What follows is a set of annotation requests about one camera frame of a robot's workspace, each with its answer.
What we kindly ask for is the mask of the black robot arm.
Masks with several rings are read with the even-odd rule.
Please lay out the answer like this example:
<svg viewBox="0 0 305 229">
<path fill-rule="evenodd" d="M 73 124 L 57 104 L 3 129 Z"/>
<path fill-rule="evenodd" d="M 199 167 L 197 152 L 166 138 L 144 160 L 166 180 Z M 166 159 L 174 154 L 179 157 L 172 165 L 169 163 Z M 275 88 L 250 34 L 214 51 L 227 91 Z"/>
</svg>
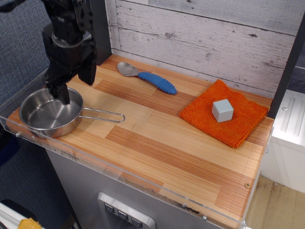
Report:
<svg viewBox="0 0 305 229">
<path fill-rule="evenodd" d="M 74 76 L 92 85 L 96 73 L 96 41 L 91 9 L 84 0 L 45 0 L 51 23 L 42 36 L 50 65 L 43 77 L 47 91 L 69 104 L 66 83 Z"/>
</svg>

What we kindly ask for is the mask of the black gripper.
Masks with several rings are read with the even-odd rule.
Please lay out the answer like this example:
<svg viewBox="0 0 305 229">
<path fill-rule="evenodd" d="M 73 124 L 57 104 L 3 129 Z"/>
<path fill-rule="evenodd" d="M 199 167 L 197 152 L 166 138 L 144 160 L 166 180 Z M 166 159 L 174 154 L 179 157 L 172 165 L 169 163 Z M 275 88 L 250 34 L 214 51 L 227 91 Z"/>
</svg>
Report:
<svg viewBox="0 0 305 229">
<path fill-rule="evenodd" d="M 42 32 L 43 42 L 50 65 L 43 77 L 46 90 L 63 105 L 70 103 L 66 83 L 74 76 L 88 85 L 93 85 L 96 74 L 96 42 L 92 36 L 81 39 L 76 44 L 68 44 L 57 39 L 51 24 Z"/>
</svg>

